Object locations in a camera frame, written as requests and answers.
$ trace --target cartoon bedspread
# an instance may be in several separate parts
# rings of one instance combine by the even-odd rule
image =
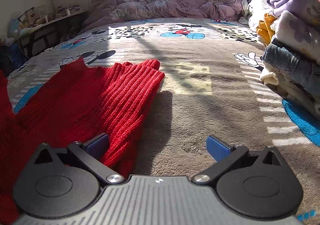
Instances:
[[[115,23],[33,57],[9,76],[8,94],[18,112],[62,65],[79,57],[88,67],[158,59],[165,79],[144,124],[134,172],[192,176],[214,163],[204,143],[210,134],[251,150],[274,144],[304,190],[298,218],[318,224],[319,147],[291,121],[281,97],[260,82],[262,53],[257,35],[231,21]]]

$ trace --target red knit fabric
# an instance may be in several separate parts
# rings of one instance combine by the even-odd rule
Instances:
[[[40,143],[66,147],[106,132],[110,147],[100,161],[127,176],[142,121],[164,78],[159,66],[157,60],[147,60],[88,68],[78,59],[45,83],[17,115],[0,71],[0,222],[17,218],[12,185]]]

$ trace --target yellow cloth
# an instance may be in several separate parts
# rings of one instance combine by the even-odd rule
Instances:
[[[275,32],[271,30],[270,25],[277,19],[268,13],[264,14],[264,21],[259,21],[259,25],[256,28],[256,32],[264,40],[266,45],[269,45],[271,38],[275,35]]]

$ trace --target white cartoon hand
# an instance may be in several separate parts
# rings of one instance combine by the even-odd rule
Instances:
[[[260,66],[255,59],[256,53],[254,52],[249,52],[248,55],[245,55],[243,53],[238,53],[238,54],[235,54],[235,57],[252,67],[258,68]]]

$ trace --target purple bedding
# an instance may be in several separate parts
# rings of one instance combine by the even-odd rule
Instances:
[[[238,20],[242,0],[104,0],[83,24],[81,32],[124,21],[166,17]]]
[[[272,16],[279,17],[285,10],[298,16],[307,24],[320,25],[320,2],[318,0],[267,0],[273,7]]]

